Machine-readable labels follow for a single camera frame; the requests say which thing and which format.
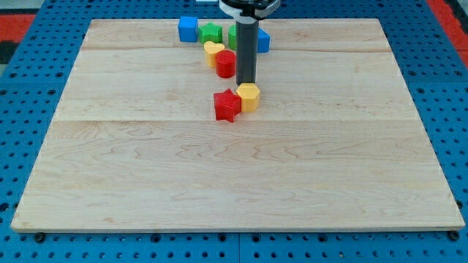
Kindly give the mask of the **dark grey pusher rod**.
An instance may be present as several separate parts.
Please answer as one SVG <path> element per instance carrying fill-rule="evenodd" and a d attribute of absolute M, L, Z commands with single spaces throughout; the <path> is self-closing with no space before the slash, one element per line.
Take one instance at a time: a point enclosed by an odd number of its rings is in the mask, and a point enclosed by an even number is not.
<path fill-rule="evenodd" d="M 255 83 L 259 22 L 236 23 L 236 83 Z"/>

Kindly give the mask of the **black white robot flange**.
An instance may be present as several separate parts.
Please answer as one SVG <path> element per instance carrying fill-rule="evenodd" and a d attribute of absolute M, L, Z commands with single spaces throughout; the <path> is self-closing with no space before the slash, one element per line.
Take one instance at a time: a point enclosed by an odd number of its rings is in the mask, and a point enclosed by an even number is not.
<path fill-rule="evenodd" d="M 280 6 L 280 0 L 219 0 L 221 11 L 236 21 L 264 20 Z"/>

